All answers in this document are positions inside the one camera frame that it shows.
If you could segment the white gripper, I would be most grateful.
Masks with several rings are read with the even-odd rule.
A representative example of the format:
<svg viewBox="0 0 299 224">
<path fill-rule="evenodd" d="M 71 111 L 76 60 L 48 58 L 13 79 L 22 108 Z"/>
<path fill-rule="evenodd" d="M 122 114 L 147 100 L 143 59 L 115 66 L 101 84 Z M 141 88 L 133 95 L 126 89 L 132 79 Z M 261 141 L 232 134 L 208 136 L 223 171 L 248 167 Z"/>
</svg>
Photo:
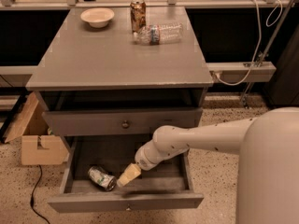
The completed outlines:
<svg viewBox="0 0 299 224">
<path fill-rule="evenodd" d="M 148 171 L 157 166 L 164 158 L 165 153 L 160 151 L 153 141 L 147 142 L 136 152 L 136 163 L 131 163 L 127 166 L 121 177 L 117 180 L 117 185 L 119 187 L 126 186 L 130 180 L 135 179 L 141 174 L 141 169 Z"/>
</svg>

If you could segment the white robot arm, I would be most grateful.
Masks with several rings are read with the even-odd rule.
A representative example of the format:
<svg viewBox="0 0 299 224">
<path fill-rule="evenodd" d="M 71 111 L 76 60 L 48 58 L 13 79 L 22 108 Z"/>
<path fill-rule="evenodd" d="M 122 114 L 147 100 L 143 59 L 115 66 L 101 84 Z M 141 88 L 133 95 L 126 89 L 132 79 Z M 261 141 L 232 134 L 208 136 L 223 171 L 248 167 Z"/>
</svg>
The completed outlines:
<svg viewBox="0 0 299 224">
<path fill-rule="evenodd" d="M 299 224 L 299 108 L 196 128 L 162 126 L 117 184 L 191 148 L 239 155 L 235 224 Z"/>
</svg>

